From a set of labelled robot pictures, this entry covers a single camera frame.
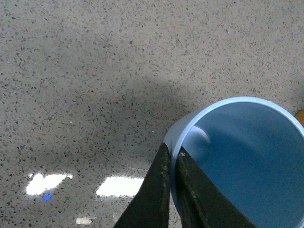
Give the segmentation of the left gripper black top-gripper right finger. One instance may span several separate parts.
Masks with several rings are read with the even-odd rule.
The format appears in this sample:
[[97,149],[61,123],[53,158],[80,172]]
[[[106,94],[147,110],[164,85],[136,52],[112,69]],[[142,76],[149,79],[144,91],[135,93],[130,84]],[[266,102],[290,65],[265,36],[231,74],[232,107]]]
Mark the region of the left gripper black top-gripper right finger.
[[175,187],[184,228],[254,228],[181,147],[176,160]]

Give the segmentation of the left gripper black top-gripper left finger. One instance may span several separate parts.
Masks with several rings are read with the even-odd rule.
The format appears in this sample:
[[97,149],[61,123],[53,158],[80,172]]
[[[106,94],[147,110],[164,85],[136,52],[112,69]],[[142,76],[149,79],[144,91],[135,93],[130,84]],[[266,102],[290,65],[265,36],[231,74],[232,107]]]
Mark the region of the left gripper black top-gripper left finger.
[[162,143],[143,183],[115,228],[167,228],[169,226],[171,158]]

